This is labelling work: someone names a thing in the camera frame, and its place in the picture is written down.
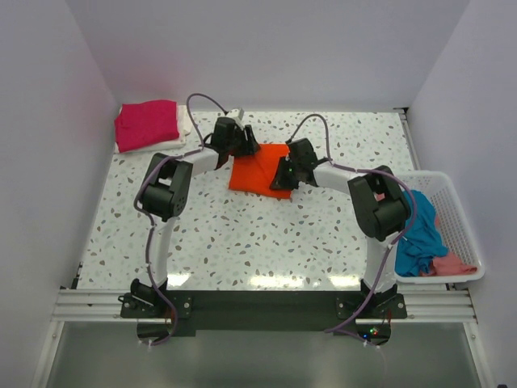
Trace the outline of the folded white t-shirt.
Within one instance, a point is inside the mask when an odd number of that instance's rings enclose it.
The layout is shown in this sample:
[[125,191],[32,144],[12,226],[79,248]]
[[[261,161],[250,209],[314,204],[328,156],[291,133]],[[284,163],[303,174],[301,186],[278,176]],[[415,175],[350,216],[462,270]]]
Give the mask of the folded white t-shirt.
[[176,150],[181,149],[187,144],[187,138],[194,130],[193,124],[188,120],[187,108],[185,105],[177,106],[177,127],[179,137],[171,141],[163,141],[155,145],[149,145],[137,150],[131,150],[131,153],[162,151],[162,150]]

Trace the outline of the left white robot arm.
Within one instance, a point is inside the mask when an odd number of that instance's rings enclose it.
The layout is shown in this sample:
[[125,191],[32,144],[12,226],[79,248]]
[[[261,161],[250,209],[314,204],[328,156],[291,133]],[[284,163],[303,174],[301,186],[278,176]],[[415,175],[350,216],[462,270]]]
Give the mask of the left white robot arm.
[[145,280],[135,280],[133,292],[147,288],[138,306],[149,317],[167,308],[168,272],[166,255],[175,221],[187,205],[191,179],[223,167],[231,157],[252,156],[260,151],[252,127],[237,117],[216,119],[214,130],[204,143],[183,155],[156,153],[133,202],[134,208],[150,220],[145,244]]

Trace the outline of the white plastic laundry basket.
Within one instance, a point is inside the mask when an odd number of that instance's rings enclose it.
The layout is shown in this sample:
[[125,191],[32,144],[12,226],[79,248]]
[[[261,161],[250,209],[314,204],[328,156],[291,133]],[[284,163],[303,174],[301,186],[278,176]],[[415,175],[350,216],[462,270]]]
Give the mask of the white plastic laundry basket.
[[466,283],[480,280],[485,275],[485,265],[451,179],[444,173],[436,171],[411,171],[399,175],[399,179],[411,191],[420,191],[427,197],[438,215],[439,233],[443,243],[458,255],[464,264],[476,266],[477,271],[463,276],[417,277],[402,277],[395,272],[397,281],[416,285]]

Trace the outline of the teal t-shirt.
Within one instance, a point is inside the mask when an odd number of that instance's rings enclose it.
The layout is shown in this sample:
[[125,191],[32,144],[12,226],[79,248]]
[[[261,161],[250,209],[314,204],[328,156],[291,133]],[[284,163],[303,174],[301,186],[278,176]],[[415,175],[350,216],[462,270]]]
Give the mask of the teal t-shirt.
[[417,204],[417,217],[397,244],[395,272],[402,277],[430,275],[433,259],[448,254],[436,226],[435,207],[420,191],[411,192]]

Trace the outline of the aluminium frame rail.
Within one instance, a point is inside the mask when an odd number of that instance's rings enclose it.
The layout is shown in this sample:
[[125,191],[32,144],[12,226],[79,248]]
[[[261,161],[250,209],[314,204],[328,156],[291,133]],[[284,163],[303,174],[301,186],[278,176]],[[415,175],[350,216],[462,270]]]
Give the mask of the aluminium frame rail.
[[[402,284],[408,317],[403,323],[475,323],[476,313],[467,290],[447,290],[444,285]],[[58,293],[54,322],[119,322],[122,290],[63,289]]]

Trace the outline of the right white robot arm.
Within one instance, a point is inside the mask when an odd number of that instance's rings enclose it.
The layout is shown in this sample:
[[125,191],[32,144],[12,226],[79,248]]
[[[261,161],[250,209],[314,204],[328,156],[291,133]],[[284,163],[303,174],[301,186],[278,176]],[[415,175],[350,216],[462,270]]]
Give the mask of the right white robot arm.
[[358,227],[367,237],[366,269],[361,279],[360,309],[371,318],[379,317],[389,307],[385,293],[394,289],[394,249],[397,236],[410,219],[411,206],[406,188],[387,166],[358,172],[318,158],[311,142],[302,138],[288,141],[288,155],[281,157],[272,190],[299,188],[300,183],[329,188],[347,194]]

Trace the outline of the folded magenta t-shirt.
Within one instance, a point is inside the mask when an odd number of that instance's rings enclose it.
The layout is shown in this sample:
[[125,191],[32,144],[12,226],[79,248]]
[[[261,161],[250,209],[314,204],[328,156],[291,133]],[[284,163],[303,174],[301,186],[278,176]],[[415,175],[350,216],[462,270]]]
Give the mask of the folded magenta t-shirt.
[[168,99],[125,103],[114,120],[114,128],[120,153],[176,141],[180,138],[177,103]]

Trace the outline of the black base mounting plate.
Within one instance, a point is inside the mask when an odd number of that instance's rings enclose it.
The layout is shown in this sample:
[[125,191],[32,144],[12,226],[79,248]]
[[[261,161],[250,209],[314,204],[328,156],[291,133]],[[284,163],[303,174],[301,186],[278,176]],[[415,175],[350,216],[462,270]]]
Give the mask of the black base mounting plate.
[[324,331],[346,322],[366,297],[360,291],[169,290],[152,302],[120,295],[120,316],[137,321],[140,339],[200,331]]

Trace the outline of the pink t-shirt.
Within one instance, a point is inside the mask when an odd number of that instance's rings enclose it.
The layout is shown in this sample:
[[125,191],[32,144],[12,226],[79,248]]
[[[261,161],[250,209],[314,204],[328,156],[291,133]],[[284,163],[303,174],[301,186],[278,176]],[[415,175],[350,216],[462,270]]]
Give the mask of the pink t-shirt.
[[[439,231],[439,218],[438,215],[436,226]],[[452,252],[448,248],[448,254],[444,257],[438,257],[433,259],[431,265],[431,274],[430,275],[421,275],[421,276],[463,276],[475,273],[477,271],[477,267],[474,265],[464,264],[460,257]]]

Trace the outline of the orange t-shirt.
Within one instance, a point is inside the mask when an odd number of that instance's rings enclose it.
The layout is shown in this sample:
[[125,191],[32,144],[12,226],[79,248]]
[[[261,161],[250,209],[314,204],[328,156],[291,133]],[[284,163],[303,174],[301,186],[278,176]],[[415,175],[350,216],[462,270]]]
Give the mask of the orange t-shirt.
[[289,199],[292,193],[290,190],[270,189],[279,160],[287,155],[288,146],[285,144],[262,144],[255,155],[234,158],[229,189]]

